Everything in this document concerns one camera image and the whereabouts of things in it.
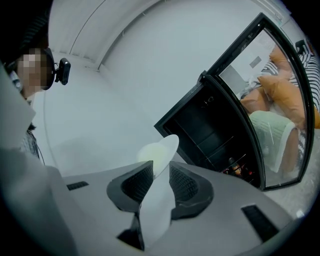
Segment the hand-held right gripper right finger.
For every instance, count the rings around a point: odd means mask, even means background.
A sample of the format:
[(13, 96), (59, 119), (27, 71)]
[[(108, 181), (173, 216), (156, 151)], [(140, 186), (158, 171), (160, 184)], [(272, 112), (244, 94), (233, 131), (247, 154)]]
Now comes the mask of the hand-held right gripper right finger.
[(173, 161), (169, 164), (169, 185), (175, 200), (172, 221), (197, 217), (214, 198), (210, 181)]

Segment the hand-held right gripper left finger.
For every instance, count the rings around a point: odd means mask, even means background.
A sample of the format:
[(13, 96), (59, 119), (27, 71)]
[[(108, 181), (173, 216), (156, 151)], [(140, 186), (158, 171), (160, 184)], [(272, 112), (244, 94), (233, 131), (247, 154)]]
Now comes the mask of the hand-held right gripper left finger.
[(149, 160), (114, 178), (106, 188), (107, 196), (120, 211), (133, 214), (130, 227), (122, 231), (117, 238), (141, 251), (145, 249), (145, 243), (140, 223), (140, 209), (153, 181), (153, 161)]

